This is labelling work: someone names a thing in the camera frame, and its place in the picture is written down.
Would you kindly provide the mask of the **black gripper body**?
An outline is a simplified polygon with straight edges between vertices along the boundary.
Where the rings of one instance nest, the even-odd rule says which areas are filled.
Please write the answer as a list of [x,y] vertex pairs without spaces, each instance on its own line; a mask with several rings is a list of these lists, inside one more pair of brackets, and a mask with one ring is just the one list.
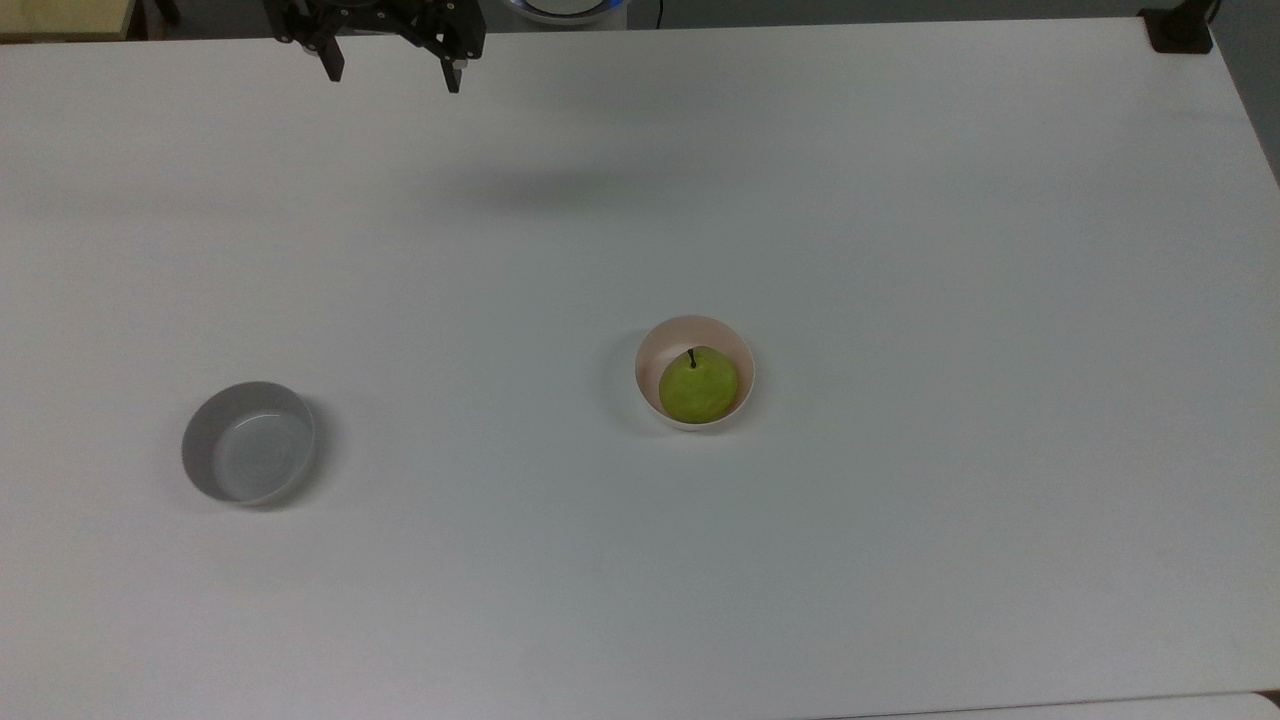
[[344,31],[394,35],[445,60],[483,55],[486,22],[476,1],[266,1],[273,36],[337,59]]

